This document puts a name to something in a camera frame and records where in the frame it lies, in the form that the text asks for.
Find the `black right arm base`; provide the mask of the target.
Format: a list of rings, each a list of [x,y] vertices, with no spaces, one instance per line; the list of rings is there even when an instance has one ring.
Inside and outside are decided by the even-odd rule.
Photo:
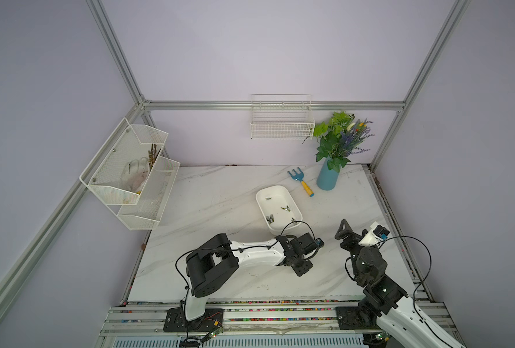
[[[357,306],[336,307],[335,312],[340,330],[377,329],[376,311],[366,300],[361,300]]]

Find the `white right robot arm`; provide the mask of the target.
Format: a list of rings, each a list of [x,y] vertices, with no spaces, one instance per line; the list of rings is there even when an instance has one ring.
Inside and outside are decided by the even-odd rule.
[[[387,262],[380,246],[388,240],[389,231],[375,224],[358,234],[343,219],[335,234],[341,248],[350,253],[345,261],[351,265],[347,275],[363,289],[364,298],[356,307],[336,307],[341,330],[379,328],[403,347],[462,347],[453,335],[432,320],[408,294],[387,274]]]

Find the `white plastic storage box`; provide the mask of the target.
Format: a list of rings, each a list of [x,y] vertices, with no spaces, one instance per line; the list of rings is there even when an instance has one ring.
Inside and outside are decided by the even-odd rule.
[[[266,201],[266,197],[273,197],[273,199]],[[287,232],[289,229],[294,229],[301,224],[302,213],[288,189],[284,186],[275,185],[263,188],[257,192],[255,198],[269,231],[273,235],[279,235],[283,231]],[[290,207],[291,212],[281,209],[281,207],[287,205]],[[268,224],[266,216],[271,214],[274,216],[274,222]],[[292,223],[291,218],[294,218],[296,223]]]

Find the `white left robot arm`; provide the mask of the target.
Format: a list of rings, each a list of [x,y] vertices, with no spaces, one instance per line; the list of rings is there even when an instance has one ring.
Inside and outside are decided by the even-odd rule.
[[[204,316],[208,298],[238,270],[250,266],[290,267],[299,277],[313,266],[311,259],[324,241],[306,233],[279,235],[265,242],[236,242],[220,233],[186,253],[186,295],[182,310],[186,321]]]

